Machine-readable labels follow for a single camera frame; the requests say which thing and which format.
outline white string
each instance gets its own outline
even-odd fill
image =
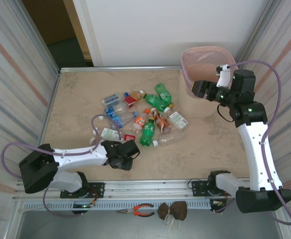
[[[165,224],[165,225],[168,225],[169,222],[170,222],[170,220],[169,220],[168,222],[165,222],[165,220],[168,218],[169,214],[170,214],[170,208],[168,209],[168,211],[167,211],[167,215],[166,215],[165,218],[164,218],[164,224]],[[168,235],[168,236],[169,236],[169,232],[170,232],[171,228],[173,228],[174,230],[178,230],[178,229],[180,228],[180,221],[179,221],[179,220],[177,220],[177,222],[178,222],[178,226],[177,226],[177,228],[175,228],[174,226],[172,227],[172,225],[173,225],[173,223],[174,223],[174,220],[175,220],[175,218],[173,217],[173,219],[172,219],[172,221],[171,221],[171,224],[170,224],[170,227],[169,227],[169,230],[167,231],[167,235]]]

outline blue label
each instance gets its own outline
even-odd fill
[[[106,108],[105,109],[105,113],[106,113],[107,116],[109,116],[111,118],[113,118],[113,116],[116,115],[115,110],[114,110],[113,107]]]
[[[116,94],[105,98],[105,102],[106,102],[107,105],[110,104],[110,103],[113,103],[115,101],[119,102],[119,96],[117,96]]]
[[[113,116],[112,120],[118,128],[122,128],[124,126],[119,116]]]

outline doorway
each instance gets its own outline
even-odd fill
[[[72,0],[22,0],[58,68],[93,67]]]

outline trash bin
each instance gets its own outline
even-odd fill
[[[182,54],[178,101],[186,117],[201,118],[215,113],[218,103],[196,97],[191,89],[194,81],[217,82],[216,67],[223,64],[232,65],[235,61],[227,50],[217,46],[194,47]],[[231,78],[236,69],[231,68]]]

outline corrugated metal wall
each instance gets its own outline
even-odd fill
[[[58,69],[36,35],[18,0],[0,0],[0,153],[5,144],[37,145]],[[25,148],[6,151],[7,166],[19,174]],[[16,179],[0,163],[0,233]]]
[[[280,1],[247,58],[272,64],[282,78],[281,108],[270,135],[270,144],[279,176],[284,186],[291,189],[291,0]],[[275,75],[260,64],[249,64],[246,69],[255,72],[255,99],[265,105],[271,119],[278,92]]]

